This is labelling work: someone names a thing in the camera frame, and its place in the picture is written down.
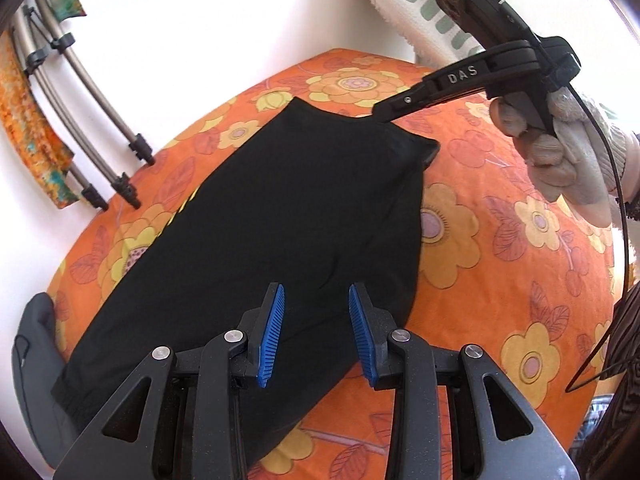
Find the right white gloved hand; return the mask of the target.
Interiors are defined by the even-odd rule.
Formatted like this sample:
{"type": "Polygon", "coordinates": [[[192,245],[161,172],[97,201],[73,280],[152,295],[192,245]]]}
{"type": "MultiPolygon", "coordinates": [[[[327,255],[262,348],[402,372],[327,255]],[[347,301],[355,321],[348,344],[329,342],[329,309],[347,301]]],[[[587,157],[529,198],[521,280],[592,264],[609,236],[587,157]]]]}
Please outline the right white gloved hand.
{"type": "Polygon", "coordinates": [[[513,140],[529,180],[548,202],[563,197],[592,226],[612,223],[610,203],[623,193],[626,213],[639,218],[639,135],[623,128],[604,107],[567,88],[547,98],[555,134],[529,127],[503,99],[490,103],[494,125],[513,140]]]}

